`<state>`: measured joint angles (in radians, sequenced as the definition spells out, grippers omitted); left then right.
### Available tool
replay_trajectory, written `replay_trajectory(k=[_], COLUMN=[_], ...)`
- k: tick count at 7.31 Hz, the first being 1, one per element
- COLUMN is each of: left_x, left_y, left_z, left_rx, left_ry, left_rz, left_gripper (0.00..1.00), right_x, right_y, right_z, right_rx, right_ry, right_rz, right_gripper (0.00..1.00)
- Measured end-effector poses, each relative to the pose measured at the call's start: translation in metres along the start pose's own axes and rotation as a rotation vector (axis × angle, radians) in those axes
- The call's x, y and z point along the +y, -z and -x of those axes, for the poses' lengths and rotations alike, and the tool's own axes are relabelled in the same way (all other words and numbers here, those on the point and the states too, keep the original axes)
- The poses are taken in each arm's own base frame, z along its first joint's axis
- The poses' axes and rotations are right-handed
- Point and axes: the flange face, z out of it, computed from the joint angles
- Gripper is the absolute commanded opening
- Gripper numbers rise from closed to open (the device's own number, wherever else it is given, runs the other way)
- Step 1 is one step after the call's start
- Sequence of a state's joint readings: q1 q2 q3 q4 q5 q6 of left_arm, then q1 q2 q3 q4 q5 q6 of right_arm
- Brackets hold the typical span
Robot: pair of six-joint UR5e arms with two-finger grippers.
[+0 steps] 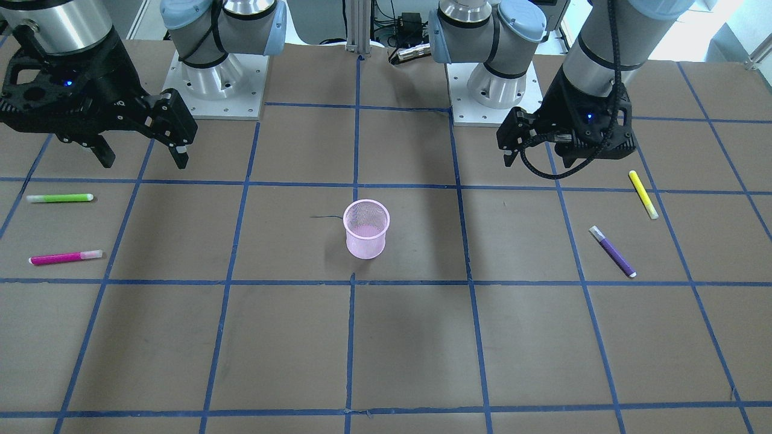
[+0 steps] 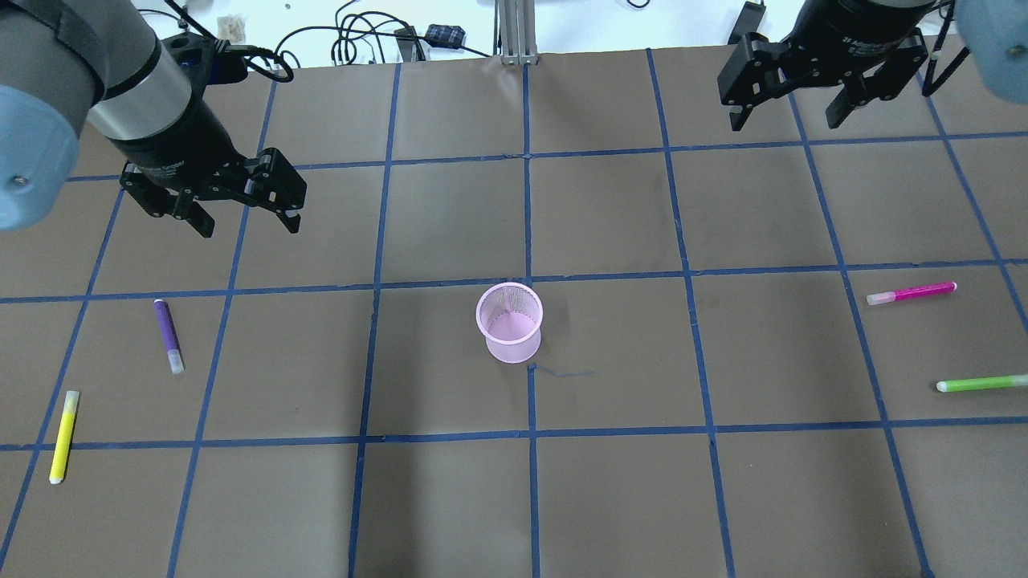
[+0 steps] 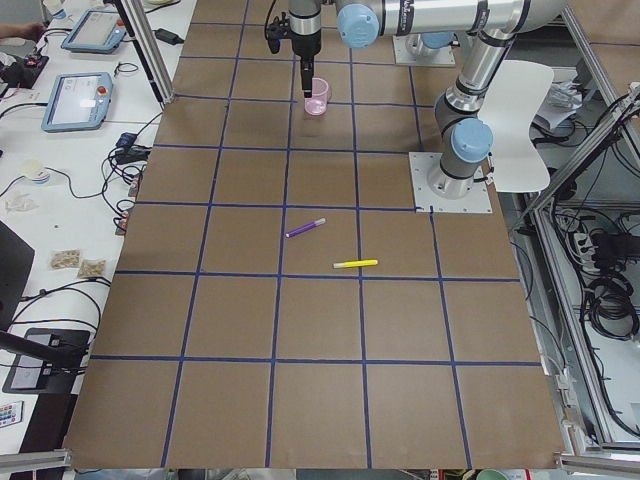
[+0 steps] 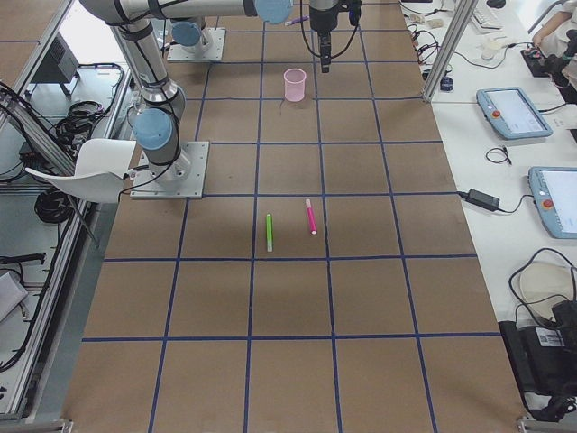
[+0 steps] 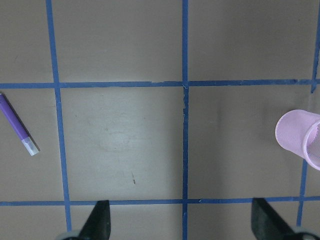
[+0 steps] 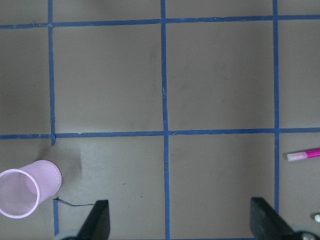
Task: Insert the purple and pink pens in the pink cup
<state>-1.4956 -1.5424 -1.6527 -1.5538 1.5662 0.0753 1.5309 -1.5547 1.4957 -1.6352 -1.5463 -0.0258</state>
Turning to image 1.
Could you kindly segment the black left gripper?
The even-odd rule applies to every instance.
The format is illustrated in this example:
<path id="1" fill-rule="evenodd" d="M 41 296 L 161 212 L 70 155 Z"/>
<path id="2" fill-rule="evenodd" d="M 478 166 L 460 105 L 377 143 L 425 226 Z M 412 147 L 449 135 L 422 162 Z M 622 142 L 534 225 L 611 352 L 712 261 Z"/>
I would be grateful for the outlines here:
<path id="1" fill-rule="evenodd" d="M 519 152 L 540 145 L 533 139 L 535 135 L 546 135 L 548 141 L 556 143 L 556 152 L 566 169 L 590 157 L 619 160 L 638 146 L 631 114 L 625 85 L 618 95 L 590 95 L 573 85 L 559 69 L 537 113 L 512 108 L 498 128 L 496 140 L 508 168 Z"/>

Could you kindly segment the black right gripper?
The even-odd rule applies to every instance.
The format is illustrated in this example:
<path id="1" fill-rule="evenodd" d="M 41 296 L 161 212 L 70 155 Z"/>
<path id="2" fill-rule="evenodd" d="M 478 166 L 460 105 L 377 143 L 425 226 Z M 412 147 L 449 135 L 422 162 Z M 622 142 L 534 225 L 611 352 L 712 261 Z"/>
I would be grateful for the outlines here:
<path id="1" fill-rule="evenodd" d="M 148 95 L 115 28 L 93 46 L 57 55 L 42 49 L 30 27 L 12 34 L 20 48 L 2 85 L 2 123 L 77 143 L 104 168 L 116 156 L 100 134 L 135 131 L 165 145 L 178 169 L 187 167 L 195 118 L 176 89 Z"/>

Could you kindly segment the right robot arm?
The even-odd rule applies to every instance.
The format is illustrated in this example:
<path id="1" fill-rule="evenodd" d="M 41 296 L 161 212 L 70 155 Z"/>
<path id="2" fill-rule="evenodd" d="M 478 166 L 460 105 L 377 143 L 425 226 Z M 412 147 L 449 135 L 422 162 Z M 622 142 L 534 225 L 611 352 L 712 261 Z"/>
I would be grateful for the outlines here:
<path id="1" fill-rule="evenodd" d="M 182 82 L 148 93 L 101 1 L 3 1 L 19 49 L 2 82 L 2 123 L 91 150 L 105 168 L 103 134 L 135 131 L 168 148 L 179 169 L 198 129 L 191 97 L 217 101 L 247 85 L 239 55 L 275 57 L 286 43 L 284 1 L 163 1 Z"/>

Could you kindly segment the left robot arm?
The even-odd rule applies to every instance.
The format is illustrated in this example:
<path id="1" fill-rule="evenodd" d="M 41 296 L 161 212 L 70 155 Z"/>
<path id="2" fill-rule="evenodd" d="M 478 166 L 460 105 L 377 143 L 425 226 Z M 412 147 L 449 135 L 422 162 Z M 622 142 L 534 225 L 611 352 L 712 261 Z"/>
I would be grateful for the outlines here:
<path id="1" fill-rule="evenodd" d="M 484 106 L 508 109 L 496 132 L 504 164 L 562 179 L 593 160 L 636 150 L 627 85 L 690 1 L 595 1 L 533 113 L 518 106 L 548 20 L 530 1 L 441 1 L 428 19 L 437 63 L 473 63 L 467 89 Z"/>

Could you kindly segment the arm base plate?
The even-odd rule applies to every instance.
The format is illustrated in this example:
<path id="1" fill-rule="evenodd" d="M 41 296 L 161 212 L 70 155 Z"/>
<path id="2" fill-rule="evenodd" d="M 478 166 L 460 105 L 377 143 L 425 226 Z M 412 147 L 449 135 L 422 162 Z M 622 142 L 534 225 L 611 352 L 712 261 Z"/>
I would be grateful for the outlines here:
<path id="1" fill-rule="evenodd" d="M 185 65 L 174 53 L 163 88 L 174 88 L 196 120 L 258 121 L 271 57 L 230 53 L 207 69 Z"/>
<path id="2" fill-rule="evenodd" d="M 493 76 L 482 63 L 447 64 L 446 72 L 455 125 L 498 127 L 513 107 L 533 113 L 542 102 L 533 64 L 515 79 Z"/>

